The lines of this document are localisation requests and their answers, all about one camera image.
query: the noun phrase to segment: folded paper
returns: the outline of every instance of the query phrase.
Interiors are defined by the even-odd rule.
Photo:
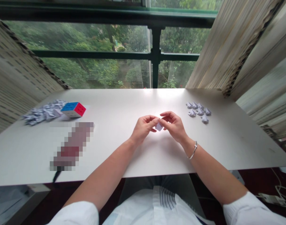
[[[197,106],[198,106],[199,108],[203,109],[202,104],[198,103],[198,105],[197,105]]]
[[[196,113],[193,111],[193,109],[190,109],[190,111],[188,112],[188,115],[191,117],[195,117]]]
[[[196,114],[199,115],[199,116],[202,116],[204,114],[204,112],[201,110],[201,108],[198,108],[196,110]]]
[[[203,123],[208,123],[209,122],[208,117],[206,115],[203,115],[201,118],[202,118],[202,122]]]
[[[191,105],[192,105],[193,109],[197,109],[198,108],[198,105],[195,102],[193,102]]]
[[[191,104],[190,102],[187,102],[187,103],[186,103],[186,106],[187,106],[188,108],[192,108],[192,104]]]
[[[157,129],[158,131],[161,131],[161,129],[163,129],[163,126],[162,126],[160,123],[158,123],[158,124],[156,125],[156,129]]]
[[[31,109],[27,114],[23,115],[25,124],[36,125],[44,120],[52,120],[62,115],[60,110],[67,103],[65,100],[56,99],[54,102],[50,102],[38,108]]]
[[[204,112],[206,113],[207,116],[210,116],[212,114],[211,111],[208,110],[208,108],[205,108]]]

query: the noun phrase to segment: white shirt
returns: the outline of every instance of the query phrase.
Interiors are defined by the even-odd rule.
[[[270,211],[252,193],[231,204],[224,205],[227,224],[284,224],[286,218]],[[62,208],[49,225],[98,225],[99,217],[91,202],[75,202]],[[103,223],[114,224],[214,224],[197,215],[177,194],[154,186],[153,190],[143,189],[125,200]]]

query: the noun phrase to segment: power adapter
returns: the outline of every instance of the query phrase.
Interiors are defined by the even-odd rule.
[[[278,197],[275,195],[267,195],[267,194],[263,194],[263,193],[259,193],[259,196],[261,197],[262,201],[264,201],[264,202],[271,203],[274,205],[279,205],[282,207],[286,207],[285,199],[283,199],[282,197]]]

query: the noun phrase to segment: green foliage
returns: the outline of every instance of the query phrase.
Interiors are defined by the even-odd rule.
[[[74,61],[64,58],[44,58],[49,69],[73,88],[89,88],[88,74]]]
[[[117,52],[125,52],[125,47],[120,46],[120,47],[117,49]]]
[[[222,0],[153,0],[152,7],[218,10]],[[146,26],[6,21],[33,50],[147,52]],[[167,27],[162,52],[200,53],[210,29]],[[149,88],[147,60],[44,58],[46,65],[73,88]],[[195,62],[159,65],[159,88],[184,88]]]

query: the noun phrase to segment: bangle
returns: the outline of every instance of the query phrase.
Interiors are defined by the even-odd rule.
[[[195,141],[195,146],[194,146],[194,147],[195,147],[195,149],[194,149],[194,151],[193,151],[193,154],[191,155],[190,158],[188,157],[189,160],[191,160],[191,159],[193,158],[194,153],[195,153],[195,151],[196,151],[196,149],[197,149],[197,141]]]

